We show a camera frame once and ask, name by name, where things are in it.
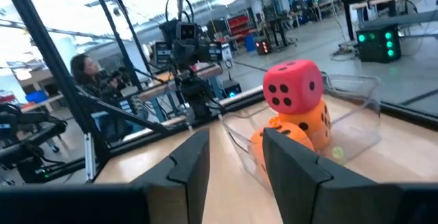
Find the ceiling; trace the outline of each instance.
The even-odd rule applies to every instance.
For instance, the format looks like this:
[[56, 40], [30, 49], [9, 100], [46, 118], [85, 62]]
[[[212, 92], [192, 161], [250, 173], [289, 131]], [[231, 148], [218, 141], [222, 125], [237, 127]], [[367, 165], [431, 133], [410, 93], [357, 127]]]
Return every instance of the ceiling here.
[[[98, 0], [32, 0], [44, 25], [51, 29], [60, 29], [61, 33], [53, 33], [52, 38], [62, 37], [65, 34], [75, 35], [77, 46], [80, 51], [95, 47], [111, 40], [98, 38], [98, 36], [114, 37], [109, 23], [103, 13]], [[145, 31], [156, 27], [164, 21], [164, 8], [167, 0], [123, 0], [127, 7], [129, 18], [134, 24], [136, 31]], [[229, 5], [235, 0], [190, 0], [194, 9], [201, 11], [215, 5]], [[106, 0], [110, 11], [116, 7], [111, 0]], [[170, 0], [168, 11], [170, 17], [174, 17], [177, 11], [177, 0]], [[123, 16], [113, 16], [118, 31], [126, 39], [130, 38], [127, 33], [127, 24]], [[21, 22], [15, 7], [10, 0], [0, 0], [0, 50], [10, 53], [0, 57], [17, 58], [20, 52], [29, 51], [28, 35], [22, 29], [9, 28], [3, 21]]]

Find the orange dice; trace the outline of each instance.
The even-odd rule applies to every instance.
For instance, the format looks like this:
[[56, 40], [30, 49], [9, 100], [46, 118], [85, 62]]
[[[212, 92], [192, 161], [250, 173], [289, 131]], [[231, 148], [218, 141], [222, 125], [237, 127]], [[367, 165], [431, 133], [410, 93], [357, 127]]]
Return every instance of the orange dice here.
[[302, 114], [279, 114], [282, 123], [297, 125], [310, 138], [315, 151], [330, 143], [330, 114], [323, 99], [312, 110]]
[[[274, 117], [270, 120], [270, 128], [275, 128], [278, 132], [286, 135], [292, 140], [299, 142], [300, 144], [306, 146], [313, 151], [313, 145], [310, 139], [307, 137], [306, 133], [301, 130], [297, 125], [288, 122], [280, 122], [278, 117]], [[257, 130], [251, 137], [251, 144], [249, 148], [249, 153], [255, 158], [257, 163], [256, 172], [258, 175], [262, 176], [262, 180], [269, 184], [268, 174], [266, 173], [265, 157], [263, 156], [263, 130], [265, 127]]]

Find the black dot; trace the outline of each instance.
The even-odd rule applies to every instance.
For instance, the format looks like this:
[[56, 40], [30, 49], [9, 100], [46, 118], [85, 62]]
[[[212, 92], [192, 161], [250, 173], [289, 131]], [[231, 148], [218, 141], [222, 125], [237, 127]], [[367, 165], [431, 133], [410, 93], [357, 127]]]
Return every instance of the black dot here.
[[275, 88], [275, 86], [273, 86], [272, 84], [268, 86], [268, 90], [269, 90], [271, 93], [275, 93], [275, 92], [276, 92], [276, 88]]
[[308, 124], [306, 124], [306, 123], [304, 123], [304, 122], [301, 122], [298, 126], [299, 126], [299, 128], [301, 128], [301, 130], [303, 130], [303, 131], [309, 129]]
[[288, 88], [286, 85], [282, 84], [282, 85], [280, 85], [280, 90], [281, 90], [281, 92], [283, 92], [283, 93], [287, 93], [287, 91], [289, 90], [289, 88]]
[[292, 105], [292, 101], [289, 98], [284, 98], [283, 102], [285, 103], [286, 106], [290, 106]]
[[278, 104], [280, 104], [280, 100], [278, 98], [274, 97], [274, 98], [272, 98], [272, 103], [275, 105], [278, 105]]

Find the workbench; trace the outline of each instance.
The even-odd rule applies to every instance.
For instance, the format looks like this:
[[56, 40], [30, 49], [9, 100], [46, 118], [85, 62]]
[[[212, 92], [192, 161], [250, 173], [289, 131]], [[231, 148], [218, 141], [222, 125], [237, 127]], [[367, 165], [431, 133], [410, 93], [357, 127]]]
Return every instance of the workbench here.
[[[222, 105], [243, 99], [261, 87], [223, 99]], [[349, 112], [347, 101], [325, 96], [332, 119]], [[245, 110], [266, 106], [264, 101]], [[184, 121], [169, 120], [164, 125]], [[233, 143], [221, 121], [213, 121], [199, 129], [209, 128], [210, 176], [203, 223], [282, 223], [274, 196], [244, 170]], [[147, 129], [129, 139], [143, 136]], [[154, 142], [143, 148], [112, 158], [97, 177], [95, 184], [130, 182], [149, 170], [189, 138], [186, 131]], [[438, 180], [437, 132], [381, 115], [381, 140], [345, 166], [377, 182], [436, 182]]]
[[53, 103], [54, 101], [57, 101], [63, 97], [64, 97], [64, 95], [62, 95], [62, 94], [56, 95], [54, 97], [50, 97], [47, 100], [42, 101], [40, 103], [37, 103], [35, 105], [30, 105], [30, 106], [27, 106], [26, 108], [22, 108], [21, 112], [29, 112], [29, 111], [35, 110], [37, 108], [41, 108], [42, 106], [46, 107], [47, 111], [52, 112], [53, 108], [51, 107], [51, 103]]
[[[399, 0], [369, 0], [359, 3], [350, 3], [347, 4], [344, 1], [344, 9], [346, 10], [346, 22], [348, 26], [348, 35], [351, 40], [355, 39], [354, 32], [352, 30], [352, 21], [350, 15], [350, 8], [352, 10], [363, 9], [368, 6], [378, 5], [382, 3], [387, 3], [390, 1], [399, 1]], [[373, 26], [384, 26], [384, 25], [410, 25], [416, 23], [427, 23], [430, 21], [437, 21], [438, 13], [435, 11], [431, 12], [420, 12], [418, 14], [406, 14], [402, 16], [391, 16], [389, 18], [378, 18], [373, 21], [360, 21], [359, 28], [365, 29], [366, 27]]]

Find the black equipment box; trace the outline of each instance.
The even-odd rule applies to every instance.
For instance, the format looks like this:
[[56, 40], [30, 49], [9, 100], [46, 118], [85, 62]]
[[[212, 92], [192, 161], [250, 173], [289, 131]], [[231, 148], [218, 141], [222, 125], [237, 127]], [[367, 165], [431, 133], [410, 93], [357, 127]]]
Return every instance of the black equipment box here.
[[258, 40], [255, 42], [255, 48], [258, 55], [267, 55], [272, 52], [271, 44], [268, 40]]
[[389, 63], [401, 57], [397, 25], [356, 31], [362, 62]]
[[211, 42], [208, 48], [210, 54], [210, 60], [212, 62], [222, 61], [222, 43], [221, 42]]
[[158, 67], [168, 67], [172, 55], [172, 45], [167, 42], [155, 42], [154, 53]]
[[224, 89], [224, 96], [226, 98], [235, 97], [237, 94], [242, 92], [240, 84], [232, 79], [223, 81], [222, 87]]

